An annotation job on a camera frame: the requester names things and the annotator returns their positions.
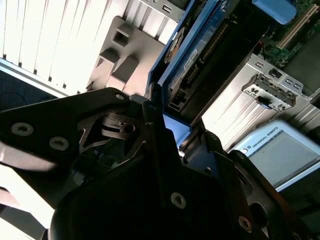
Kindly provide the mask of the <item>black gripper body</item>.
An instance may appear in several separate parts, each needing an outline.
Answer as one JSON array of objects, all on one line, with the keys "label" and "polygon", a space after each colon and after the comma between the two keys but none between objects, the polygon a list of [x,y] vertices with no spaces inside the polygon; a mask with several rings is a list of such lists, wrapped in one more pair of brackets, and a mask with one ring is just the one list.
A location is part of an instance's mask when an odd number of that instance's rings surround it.
[{"label": "black gripper body", "polygon": [[222,192],[210,172],[179,158],[161,114],[143,116],[133,155],[69,193],[56,209],[51,240],[214,240],[226,238]]}]

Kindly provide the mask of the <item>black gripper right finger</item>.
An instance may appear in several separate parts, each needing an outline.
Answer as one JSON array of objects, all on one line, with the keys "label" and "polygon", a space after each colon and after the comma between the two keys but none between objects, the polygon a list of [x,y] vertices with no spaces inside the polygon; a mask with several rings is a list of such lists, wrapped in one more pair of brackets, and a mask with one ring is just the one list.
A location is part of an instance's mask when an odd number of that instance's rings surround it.
[{"label": "black gripper right finger", "polygon": [[240,151],[225,153],[219,138],[205,131],[204,149],[195,165],[210,169],[219,184],[223,205],[218,229],[228,240],[310,240],[312,232],[284,198]]}]

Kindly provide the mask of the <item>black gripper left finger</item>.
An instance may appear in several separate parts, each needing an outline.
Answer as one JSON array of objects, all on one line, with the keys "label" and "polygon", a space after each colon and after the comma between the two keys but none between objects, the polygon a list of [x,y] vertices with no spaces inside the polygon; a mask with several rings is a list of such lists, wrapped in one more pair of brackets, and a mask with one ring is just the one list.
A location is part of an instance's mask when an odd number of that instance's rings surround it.
[{"label": "black gripper left finger", "polygon": [[147,97],[108,87],[2,111],[0,163],[27,173],[33,185],[57,184],[79,154],[111,139],[125,140],[120,167],[77,188],[66,203],[74,208],[129,204],[137,194],[151,206],[183,208],[183,167],[162,103],[162,87],[153,83]]}]

